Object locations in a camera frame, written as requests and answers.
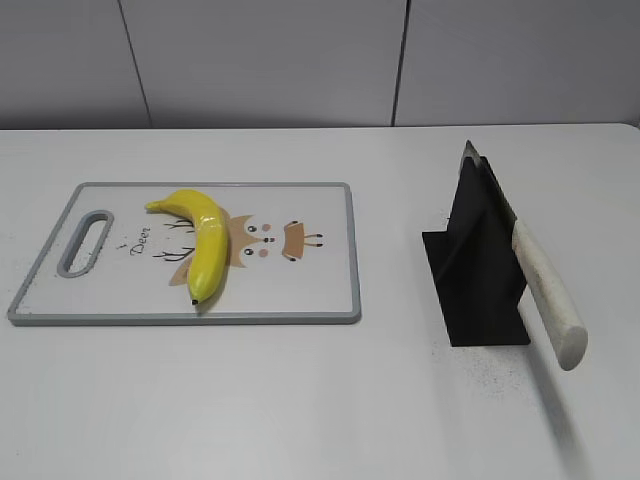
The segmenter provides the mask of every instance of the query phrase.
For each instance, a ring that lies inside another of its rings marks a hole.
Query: cutting board handle hole
[[[112,223],[113,214],[107,210],[95,210],[82,217],[58,263],[58,275],[75,278],[91,270]]]

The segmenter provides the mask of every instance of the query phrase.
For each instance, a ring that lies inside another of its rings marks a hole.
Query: white cutting board
[[[228,213],[226,281],[197,307],[184,283],[171,285],[195,246],[193,229],[144,208],[180,188]],[[87,240],[76,257],[95,263],[75,278],[60,275],[79,223],[99,210],[113,215],[102,248],[96,254]],[[342,183],[80,185],[9,310],[16,325],[353,323],[359,314],[351,193]]]

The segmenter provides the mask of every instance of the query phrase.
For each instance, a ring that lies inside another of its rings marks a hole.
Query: yellow banana
[[[187,277],[191,303],[209,298],[220,285],[227,262],[227,228],[216,202],[196,190],[178,190],[164,200],[147,203],[146,208],[191,220],[196,231],[196,250]]]

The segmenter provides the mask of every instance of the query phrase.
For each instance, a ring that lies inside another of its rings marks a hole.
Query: banana tip
[[[149,202],[147,203],[144,208],[146,208],[147,210],[158,210],[160,206],[160,202]]]

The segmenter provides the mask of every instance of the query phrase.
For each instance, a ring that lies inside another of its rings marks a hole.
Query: deer illustration
[[[227,229],[229,231],[229,257],[227,265],[237,268],[246,268],[243,258],[257,255],[259,258],[266,258],[269,255],[269,247],[276,241],[275,237],[269,236],[271,225],[265,223],[260,226],[262,235],[258,236],[258,227],[250,224],[249,220],[253,215],[242,215],[231,217],[229,213],[220,209],[224,216]],[[174,223],[167,223],[170,229],[188,228],[187,232],[193,232],[193,225],[185,219],[176,220]],[[312,243],[310,239],[320,239],[323,235],[320,233],[305,235],[304,223],[294,220],[284,226],[284,247],[282,248],[282,256],[292,262],[302,259],[304,247],[322,247],[319,242]],[[192,247],[182,247],[181,252],[165,252],[154,255],[154,257],[162,258],[167,262],[183,261],[178,270],[175,272],[169,285],[183,285],[187,282],[187,274],[191,265],[191,254],[195,251]]]

